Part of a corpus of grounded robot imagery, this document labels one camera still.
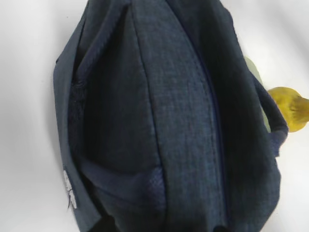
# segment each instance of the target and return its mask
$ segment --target yellow figurine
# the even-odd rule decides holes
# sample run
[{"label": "yellow figurine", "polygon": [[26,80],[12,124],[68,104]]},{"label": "yellow figurine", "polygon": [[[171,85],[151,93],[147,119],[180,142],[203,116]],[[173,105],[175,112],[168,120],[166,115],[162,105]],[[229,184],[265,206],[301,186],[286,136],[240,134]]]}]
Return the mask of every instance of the yellow figurine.
[{"label": "yellow figurine", "polygon": [[276,87],[268,91],[284,119],[289,132],[302,129],[309,121],[309,100],[302,98],[294,89],[287,87]]}]

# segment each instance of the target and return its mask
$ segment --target fabric bag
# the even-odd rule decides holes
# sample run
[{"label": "fabric bag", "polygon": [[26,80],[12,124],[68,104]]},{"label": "fabric bag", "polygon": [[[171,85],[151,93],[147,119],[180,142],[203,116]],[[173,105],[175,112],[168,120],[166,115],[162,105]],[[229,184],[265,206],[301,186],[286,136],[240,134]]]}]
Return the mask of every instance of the fabric bag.
[{"label": "fabric bag", "polygon": [[89,0],[54,90],[81,232],[258,232],[276,207],[288,129],[218,0]]}]

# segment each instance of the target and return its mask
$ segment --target dark blue fabric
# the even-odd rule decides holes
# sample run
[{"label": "dark blue fabric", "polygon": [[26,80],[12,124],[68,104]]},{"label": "dark blue fabric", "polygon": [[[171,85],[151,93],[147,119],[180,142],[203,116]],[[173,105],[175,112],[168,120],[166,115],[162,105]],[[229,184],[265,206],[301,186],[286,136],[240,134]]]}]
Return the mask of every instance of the dark blue fabric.
[{"label": "dark blue fabric", "polygon": [[218,0],[90,0],[54,80],[82,232],[258,232],[275,208],[286,123]]}]

